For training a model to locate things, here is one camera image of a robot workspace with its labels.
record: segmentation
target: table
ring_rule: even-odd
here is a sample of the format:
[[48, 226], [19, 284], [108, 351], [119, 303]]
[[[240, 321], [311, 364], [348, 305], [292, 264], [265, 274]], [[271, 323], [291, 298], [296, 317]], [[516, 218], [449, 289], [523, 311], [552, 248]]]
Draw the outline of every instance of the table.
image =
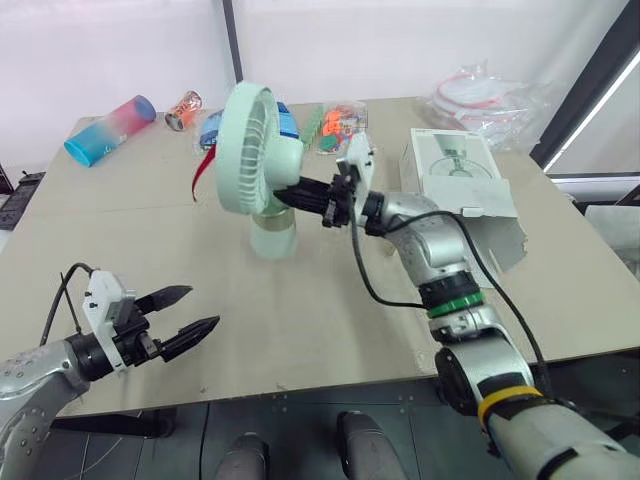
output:
[[[374, 188], [398, 190], [397, 160], [410, 127], [428, 127], [412, 99], [372, 100], [377, 147]], [[314, 105], [293, 106], [304, 125]], [[221, 209], [209, 170], [191, 199], [201, 159], [195, 134], [158, 121], [92, 168], [62, 149], [0, 256], [0, 348], [7, 357], [37, 345], [59, 272], [85, 261], [124, 276], [139, 295], [193, 285], [175, 306], [149, 316], [166, 339], [182, 325], [221, 314], [214, 332], [171, 363], [109, 375], [63, 414], [83, 415], [185, 402], [376, 382], [436, 373], [422, 312], [372, 301], [361, 282], [347, 229], [325, 229], [296, 213], [298, 251], [272, 262], [249, 246], [249, 218]], [[640, 344], [640, 284], [527, 156], [496, 156], [511, 182], [527, 256], [502, 282], [549, 360]], [[334, 158], [307, 154], [303, 174], [329, 180]], [[390, 299], [418, 301], [397, 255], [362, 236], [372, 282]], [[86, 277], [70, 285], [80, 305]], [[515, 342], [534, 356], [507, 307], [488, 292]], [[50, 339], [73, 333], [61, 304]]]

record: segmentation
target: cardboard box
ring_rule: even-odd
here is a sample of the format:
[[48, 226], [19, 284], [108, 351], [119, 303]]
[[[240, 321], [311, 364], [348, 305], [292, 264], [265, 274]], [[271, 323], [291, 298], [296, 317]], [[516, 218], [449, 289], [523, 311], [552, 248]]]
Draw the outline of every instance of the cardboard box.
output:
[[[492, 273], [506, 272], [524, 258], [526, 235], [509, 181], [481, 135], [413, 128], [399, 166], [402, 191], [419, 192], [459, 214]], [[478, 284], [490, 287], [468, 248], [466, 256]]]

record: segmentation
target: green ring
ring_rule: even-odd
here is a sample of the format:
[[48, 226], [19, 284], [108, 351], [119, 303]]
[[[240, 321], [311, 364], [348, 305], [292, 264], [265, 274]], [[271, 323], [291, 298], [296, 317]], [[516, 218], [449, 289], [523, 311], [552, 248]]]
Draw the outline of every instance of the green ring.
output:
[[438, 305], [427, 312], [429, 318], [441, 317], [451, 312], [462, 310], [463, 308], [470, 307], [471, 305], [477, 305], [484, 302], [484, 294], [482, 292], [472, 293], [464, 297], [456, 298], [442, 305]]

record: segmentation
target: black pole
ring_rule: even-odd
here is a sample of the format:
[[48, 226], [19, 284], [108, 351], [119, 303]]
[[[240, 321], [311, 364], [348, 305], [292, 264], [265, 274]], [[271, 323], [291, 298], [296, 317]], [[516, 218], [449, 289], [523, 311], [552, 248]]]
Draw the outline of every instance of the black pole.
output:
[[236, 74], [236, 83], [242, 81], [242, 63], [240, 62], [240, 50], [238, 49], [238, 35], [236, 34], [236, 21], [233, 16], [233, 0], [222, 0], [224, 9], [224, 21], [227, 24], [227, 35], [229, 36], [229, 48], [231, 49], [231, 61], [233, 71]]

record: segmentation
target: desk fan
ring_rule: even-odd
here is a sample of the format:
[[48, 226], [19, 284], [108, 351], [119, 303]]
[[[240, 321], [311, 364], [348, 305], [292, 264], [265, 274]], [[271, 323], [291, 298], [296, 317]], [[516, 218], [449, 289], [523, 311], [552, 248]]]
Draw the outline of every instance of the desk fan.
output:
[[294, 210], [274, 190], [300, 180], [303, 144], [280, 135], [271, 91], [239, 83], [227, 100], [218, 132], [216, 190], [222, 207], [251, 215], [251, 246], [260, 256], [286, 258], [295, 252]]

